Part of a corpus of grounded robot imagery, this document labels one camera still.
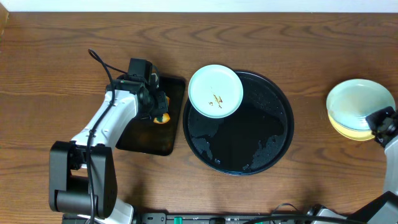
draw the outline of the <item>wood grain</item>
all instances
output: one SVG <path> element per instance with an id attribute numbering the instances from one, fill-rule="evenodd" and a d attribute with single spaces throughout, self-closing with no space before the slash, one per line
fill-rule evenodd
<path id="1" fill-rule="evenodd" d="M 386 158 L 373 141 L 340 136 L 325 99 L 350 78 L 397 98 L 397 47 L 397 14 L 12 13 L 0 45 L 0 223 L 60 223 L 48 206 L 49 150 L 91 119 L 108 82 L 88 48 L 122 69 L 146 58 L 187 82 L 212 63 L 252 70 L 294 111 L 286 155 L 253 176 L 204 165 L 181 124 L 170 156 L 115 150 L 123 200 L 170 213 L 267 213 L 283 202 L 351 213 L 382 193 Z"/>

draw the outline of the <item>wet plate surface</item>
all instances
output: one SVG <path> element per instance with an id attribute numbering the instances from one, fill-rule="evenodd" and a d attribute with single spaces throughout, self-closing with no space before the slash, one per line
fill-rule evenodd
<path id="1" fill-rule="evenodd" d="M 271 81 L 236 72 L 243 85 L 241 106 L 231 115 L 203 116 L 187 101 L 183 127 L 192 151 L 210 167 L 232 175 L 250 175 L 273 166 L 293 137 L 293 112 Z"/>

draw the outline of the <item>electrical cable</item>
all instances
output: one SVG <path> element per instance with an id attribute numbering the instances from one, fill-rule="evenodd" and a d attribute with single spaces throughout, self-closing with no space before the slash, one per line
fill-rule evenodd
<path id="1" fill-rule="evenodd" d="M 300 212 L 300 210 L 298 210 L 296 207 L 294 207 L 294 205 L 292 205 L 291 203 L 282 203 L 282 204 L 278 205 L 278 207 L 273 209 L 273 211 L 271 212 L 271 214 L 269 214 L 269 216 L 272 216 L 276 211 L 278 211 L 278 209 L 280 209 L 283 206 L 293 207 L 294 209 L 296 209 L 296 211 Z"/>
<path id="2" fill-rule="evenodd" d="M 98 120 L 95 122 L 94 126 L 92 127 L 92 129 L 90 130 L 90 133 L 88 135 L 88 139 L 87 139 L 87 150 L 86 150 L 86 164 L 87 164 L 87 176 L 88 176 L 88 184 L 90 186 L 90 200 L 91 200 L 91 213 L 90 213 L 90 224 L 94 224 L 95 222 L 95 214 L 96 214 L 96 204 L 95 204 L 95 194 L 94 194 L 94 184 L 93 184 L 93 176 L 91 174 L 91 140 L 93 139 L 94 133 L 96 131 L 96 128 L 98 127 L 98 125 L 100 124 L 101 120 L 105 117 L 106 113 L 112 108 L 113 104 L 114 104 L 114 98 L 115 98 L 115 90 L 114 90 L 114 85 L 113 85 L 113 80 L 112 80 L 112 76 L 108 70 L 109 68 L 112 68 L 116 71 L 119 72 L 124 72 L 121 70 L 118 70 L 117 68 L 114 68 L 110 65 L 105 64 L 102 59 L 100 58 L 100 56 L 98 56 L 98 54 L 92 50 L 92 49 L 88 49 L 88 53 L 99 63 L 102 64 L 102 66 L 104 67 L 106 74 L 108 75 L 109 78 L 109 82 L 111 83 L 111 88 L 112 88 L 112 99 L 109 102 L 108 107 L 104 110 L 104 112 L 101 114 L 101 116 L 98 118 Z"/>
<path id="3" fill-rule="evenodd" d="M 92 52 L 90 52 L 90 50 L 88 51 L 88 53 L 89 53 L 90 56 L 92 56 L 93 59 L 95 59 L 97 62 L 103 63 L 102 60 L 98 57 L 98 55 L 95 56 Z M 108 65 L 107 63 L 103 63 L 103 64 L 104 64 L 105 66 L 107 66 L 108 68 L 110 68 L 110 69 L 113 69 L 113 70 L 115 70 L 115 71 L 118 71 L 118 72 L 121 72 L 121 73 L 127 75 L 127 72 L 125 72 L 125 71 L 123 71 L 123 70 L 120 70 L 120 69 L 118 69 L 118 68 L 115 68 L 115 67 L 113 67 L 113 66 L 110 66 L 110 65 Z"/>
<path id="4" fill-rule="evenodd" d="M 355 220 L 347 220 L 347 219 L 332 218 L 332 217 L 321 217 L 321 216 L 310 216 L 310 215 L 274 215 L 274 216 L 268 216 L 268 217 L 262 217 L 262 218 L 250 220 L 243 224 L 257 224 L 260 222 L 278 221 L 278 220 L 320 221 L 320 222 L 339 223 L 339 224 L 366 224 L 366 223 L 355 221 Z"/>

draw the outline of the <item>black tray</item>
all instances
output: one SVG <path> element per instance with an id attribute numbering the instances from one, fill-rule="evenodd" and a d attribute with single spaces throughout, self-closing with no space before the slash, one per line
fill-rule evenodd
<path id="1" fill-rule="evenodd" d="M 159 90 L 170 98 L 170 121 L 155 124 L 152 120 L 132 119 L 116 145 L 118 149 L 168 156 L 173 151 L 178 119 L 180 117 L 185 82 L 179 78 L 161 76 Z"/>
<path id="2" fill-rule="evenodd" d="M 231 175 L 251 175 L 273 166 L 289 148 L 294 118 L 289 101 L 270 80 L 237 71 L 241 106 L 226 118 L 200 114 L 187 101 L 183 129 L 193 153 L 205 164 Z"/>

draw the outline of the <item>small white bowl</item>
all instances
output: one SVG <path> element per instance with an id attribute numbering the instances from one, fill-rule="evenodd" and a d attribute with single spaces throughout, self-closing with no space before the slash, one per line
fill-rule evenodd
<path id="1" fill-rule="evenodd" d="M 242 82 L 234 71 L 222 65 L 207 65 L 193 74 L 188 95 L 192 106 L 209 118 L 224 118 L 239 108 Z"/>

